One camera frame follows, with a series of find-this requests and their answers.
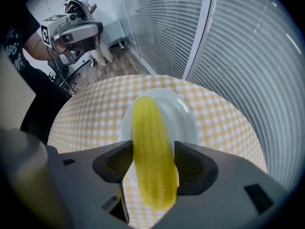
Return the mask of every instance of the cable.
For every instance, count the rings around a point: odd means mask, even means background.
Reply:
[[[76,84],[76,88],[78,88],[78,89],[80,89],[80,90],[82,90],[82,87],[79,87],[79,86],[78,86],[78,83],[80,82],[80,80],[81,80],[81,78],[82,78],[83,76],[84,76],[84,75],[82,75],[82,76],[80,77],[80,79],[78,79],[77,84]]]
[[[102,74],[105,73],[105,70],[100,69],[99,67],[97,67],[97,65],[96,65],[96,68],[98,68],[100,71],[104,71]]]
[[[82,1],[79,1],[80,3],[82,3],[87,9],[88,9],[88,13],[89,13],[89,16],[90,16],[90,19],[92,20],[91,16],[95,19],[95,17],[93,16],[93,14],[90,13],[90,9],[89,9],[89,6],[87,6],[86,3],[82,2]]]
[[[62,7],[61,7],[61,10],[62,10],[63,13],[66,13],[66,10],[67,10],[67,5],[65,5],[66,2],[67,2],[67,1],[65,0],[64,4],[63,4]]]
[[[58,70],[58,72],[59,72],[59,75],[61,76],[62,80],[63,80],[63,81],[66,83],[66,85],[72,90],[72,92],[73,92],[74,94],[76,94],[76,91],[66,82],[65,78],[62,76],[61,71],[59,70],[59,67],[58,67],[58,65],[57,65],[57,62],[56,62],[56,60],[55,60],[54,52],[52,51],[52,54],[53,54],[53,59],[52,59],[52,57],[51,57],[51,55],[50,55],[50,52],[49,52],[49,50],[48,50],[48,46],[47,46],[47,51],[48,51],[48,54],[49,54],[51,60],[55,63],[55,65],[56,65],[56,67],[57,67],[57,70]]]

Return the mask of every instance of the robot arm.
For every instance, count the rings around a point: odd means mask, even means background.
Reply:
[[[122,181],[133,161],[131,140],[62,154],[18,130],[0,129],[0,140],[10,185],[46,224],[130,228]],[[154,229],[261,228],[285,202],[287,191],[244,158],[178,141],[174,148],[177,199]],[[110,215],[119,203],[127,223]]]
[[[54,51],[58,65],[76,63],[86,52],[99,46],[103,25],[98,21],[82,21],[76,14],[54,15],[41,23],[42,41]],[[56,41],[62,38],[68,48],[61,52]]]

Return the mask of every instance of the wooden floor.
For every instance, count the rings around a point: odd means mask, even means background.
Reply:
[[[110,52],[113,54],[112,63],[102,67],[100,64],[91,66],[91,62],[89,62],[69,80],[70,86],[78,92],[86,86],[108,78],[131,74],[149,74],[142,65],[136,62],[128,49],[122,50],[119,46],[115,46],[110,49]]]

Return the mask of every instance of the white wall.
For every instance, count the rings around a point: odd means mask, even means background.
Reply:
[[[97,20],[102,21],[104,25],[117,20],[111,0],[91,1],[97,5],[97,9],[93,13]],[[41,22],[52,15],[60,14],[63,4],[64,0],[28,0],[26,5],[38,22]],[[50,72],[51,75],[54,75],[54,71],[48,66],[46,61],[37,61],[30,57],[25,51],[24,55],[33,67],[41,69],[47,75],[49,75]],[[70,72],[75,71],[87,58],[88,54],[85,54],[76,64],[70,65]]]
[[[139,57],[124,0],[111,0],[116,17],[121,21],[129,48]]]

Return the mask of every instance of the white cloth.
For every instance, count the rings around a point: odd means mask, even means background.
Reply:
[[[100,46],[97,47],[95,50],[90,51],[93,58],[96,59],[97,63],[99,63],[102,66],[106,66],[106,60],[108,60],[110,63],[113,62],[113,55],[110,53],[107,45],[103,42],[103,38],[101,36],[100,40]]]

